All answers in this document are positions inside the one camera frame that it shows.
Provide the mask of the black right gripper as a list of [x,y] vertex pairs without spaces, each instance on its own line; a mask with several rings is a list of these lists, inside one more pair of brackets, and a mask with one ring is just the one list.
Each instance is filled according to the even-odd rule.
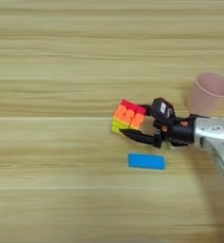
[[[140,107],[145,109],[145,116],[150,115],[151,105],[140,104]],[[159,141],[158,147],[161,147],[163,142],[170,142],[173,146],[188,146],[193,144],[194,127],[196,116],[189,116],[187,118],[172,117],[166,121],[155,120],[153,125],[157,129],[154,136]],[[151,135],[143,134],[140,130],[135,129],[121,129],[121,132],[129,139],[155,145],[155,138]]]

